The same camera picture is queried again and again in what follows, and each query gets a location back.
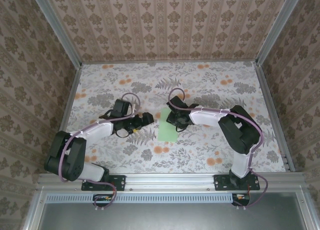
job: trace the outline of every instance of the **metal base plate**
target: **metal base plate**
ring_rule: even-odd
[[[116,187],[117,191],[124,191],[126,186],[126,175],[110,175],[109,181]],[[90,182],[82,182],[82,191],[112,191],[112,187],[108,185],[94,184]]]
[[[247,181],[244,184],[239,186],[239,188],[235,188],[235,186],[230,182],[229,174],[214,175],[214,187],[216,191],[247,191],[249,185],[250,190],[260,190],[259,180],[256,175],[250,174],[246,176],[246,178]]]

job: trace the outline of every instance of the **robotic arm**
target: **robotic arm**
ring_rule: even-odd
[[[244,108],[236,105],[230,110],[213,112],[203,110],[201,106],[199,107],[198,104],[194,103],[188,106],[178,96],[173,97],[170,102],[167,102],[167,105],[171,109],[171,113],[166,121],[176,126],[177,132],[182,132],[189,125],[196,124],[221,128],[227,142],[234,150],[229,181],[235,189],[240,189],[244,184],[247,188],[246,182],[247,176],[250,174],[251,153],[257,146],[261,135],[252,124],[243,118],[234,116],[241,115],[257,125]]]
[[[109,181],[108,169],[97,164],[85,162],[86,148],[112,134],[116,134],[119,137],[119,131],[125,130],[127,135],[130,135],[154,122],[154,118],[149,112],[144,112],[142,117],[136,114],[130,118],[117,120],[128,115],[127,112],[130,105],[131,103],[128,101],[117,99],[113,109],[110,109],[99,117],[105,120],[98,120],[92,127],[85,127],[84,129],[88,128],[88,130],[81,131],[80,134],[73,138],[68,146],[69,154],[63,156],[61,175],[64,179],[69,181],[75,181],[76,179],[91,180],[94,182]],[[59,131],[55,135],[44,163],[44,169],[46,171],[59,175],[63,148],[74,134],[74,132]]]

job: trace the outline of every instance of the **floral mat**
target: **floral mat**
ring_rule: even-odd
[[[188,105],[243,106],[265,137],[254,154],[253,169],[285,171],[255,67],[252,62],[240,61],[83,65],[68,131],[93,123],[127,92],[136,93],[141,99],[140,112],[150,112],[155,120],[127,138],[114,134],[87,147],[85,161],[118,174],[228,172],[234,151],[218,127],[192,125],[178,134],[177,142],[157,140],[160,112],[167,107],[174,87],[184,89]],[[136,101],[130,95],[127,100]]]

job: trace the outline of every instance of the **black mounting bracket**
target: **black mounting bracket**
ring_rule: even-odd
[[[260,190],[258,177],[250,173],[240,179],[237,184],[233,182],[230,174],[214,175],[213,181],[216,191],[247,191],[248,186],[250,190]]]
[[[115,186],[118,192],[125,190],[126,186],[126,175],[109,175],[107,183]],[[87,181],[82,181],[82,191],[113,191],[113,188],[104,184],[94,184]]]

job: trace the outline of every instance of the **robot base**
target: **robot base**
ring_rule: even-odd
[[[126,175],[110,175],[109,169],[100,166],[104,169],[103,176],[100,182],[107,182],[115,186],[117,191],[124,191],[126,186]],[[113,188],[104,184],[94,184],[88,181],[82,181],[82,191],[113,191]]]
[[[238,178],[232,172],[213,176],[216,191],[247,191],[260,190],[258,177],[248,173],[244,178]]]

